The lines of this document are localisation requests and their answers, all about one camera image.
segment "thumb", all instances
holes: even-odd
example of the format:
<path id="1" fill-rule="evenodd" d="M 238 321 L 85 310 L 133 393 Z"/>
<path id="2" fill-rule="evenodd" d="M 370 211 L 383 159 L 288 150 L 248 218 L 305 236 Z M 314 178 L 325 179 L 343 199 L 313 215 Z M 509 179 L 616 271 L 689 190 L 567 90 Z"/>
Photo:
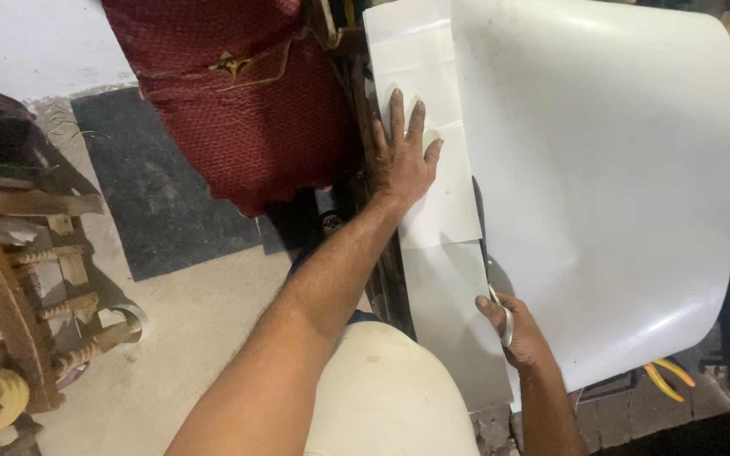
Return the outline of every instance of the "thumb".
<path id="1" fill-rule="evenodd" d="M 492 322 L 492 326 L 502 331 L 505 326 L 506 312 L 503 312 L 501 306 L 492 302 L 486 296 L 478 296 L 474 299 L 475 306 L 478 307 L 480 313 Z"/>

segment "yellow pliers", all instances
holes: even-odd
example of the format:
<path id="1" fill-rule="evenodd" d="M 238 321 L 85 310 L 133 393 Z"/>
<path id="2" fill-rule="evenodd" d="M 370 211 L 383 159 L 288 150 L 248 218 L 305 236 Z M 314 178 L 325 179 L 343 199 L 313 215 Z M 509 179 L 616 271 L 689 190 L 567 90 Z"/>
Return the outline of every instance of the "yellow pliers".
<path id="1" fill-rule="evenodd" d="M 689 376 L 688 373 L 686 373 L 685 370 L 681 368 L 681 366 L 678 366 L 677 364 L 667 361 L 664 358 L 661 359 L 655 359 L 652 363 L 644 364 L 644 368 L 646 369 L 646 373 L 650 376 L 652 381 L 658 386 L 658 388 L 661 389 L 661 391 L 664 391 L 664 393 L 669 396 L 672 399 L 675 399 L 678 402 L 683 402 L 683 396 L 679 395 L 674 389 L 672 389 L 669 385 L 667 385 L 667 382 L 664 380 L 663 377 L 661 377 L 661 374 L 658 373 L 658 369 L 655 368 L 654 364 L 657 364 L 658 366 L 663 366 L 664 368 L 669 369 L 672 371 L 677 377 L 680 377 L 681 380 L 686 385 L 695 386 L 695 380 L 692 379 L 692 377 Z"/>

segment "gray mat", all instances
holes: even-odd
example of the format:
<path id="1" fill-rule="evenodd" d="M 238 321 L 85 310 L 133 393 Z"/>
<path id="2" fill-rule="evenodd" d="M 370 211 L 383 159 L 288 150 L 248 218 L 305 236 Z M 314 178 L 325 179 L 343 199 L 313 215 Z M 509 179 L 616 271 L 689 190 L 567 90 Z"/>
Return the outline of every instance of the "gray mat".
<path id="1" fill-rule="evenodd" d="M 137 88 L 72 101 L 135 281 L 261 244 L 255 219 L 213 200 Z"/>

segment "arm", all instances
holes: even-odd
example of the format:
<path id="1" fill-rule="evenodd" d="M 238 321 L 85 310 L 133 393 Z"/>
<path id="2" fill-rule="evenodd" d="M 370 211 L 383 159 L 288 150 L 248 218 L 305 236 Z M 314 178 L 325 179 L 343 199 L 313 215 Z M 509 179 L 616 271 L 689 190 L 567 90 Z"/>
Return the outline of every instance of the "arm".
<path id="1" fill-rule="evenodd" d="M 370 202 L 284 285 L 188 415 L 168 456 L 302 454 L 320 373 L 385 244 L 435 179 L 443 141 L 422 157 L 423 103 L 411 114 L 407 136 L 398 89 L 390 106 L 390 144 L 373 119 L 379 169 Z"/>
<path id="2" fill-rule="evenodd" d="M 514 316 L 514 335 L 505 352 L 511 365 L 520 373 L 526 454 L 587 454 L 565 391 L 562 372 L 534 317 L 520 299 L 501 294 L 497 296 Z M 502 332 L 505 324 L 503 309 L 484 296 L 478 296 L 475 304 Z"/>

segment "floor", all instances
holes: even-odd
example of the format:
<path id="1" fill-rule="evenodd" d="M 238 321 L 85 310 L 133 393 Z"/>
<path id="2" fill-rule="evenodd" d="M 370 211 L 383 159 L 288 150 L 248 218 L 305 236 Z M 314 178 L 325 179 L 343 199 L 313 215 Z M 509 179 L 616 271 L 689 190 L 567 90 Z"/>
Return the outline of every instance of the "floor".
<path id="1" fill-rule="evenodd" d="M 68 100 L 48 100 L 46 106 L 52 103 L 69 113 L 64 121 L 74 121 Z M 46 106 L 32 106 L 39 121 Z M 49 138 L 99 188 L 76 129 Z M 66 403 L 59 410 L 35 416 L 46 427 L 38 437 L 41 451 L 46 456 L 163 454 L 275 296 L 291 262 L 285 252 L 264 255 L 258 246 L 134 282 L 108 211 L 84 215 L 82 222 L 94 264 L 143 308 L 151 328 L 140 343 L 96 358 L 64 389 Z"/>

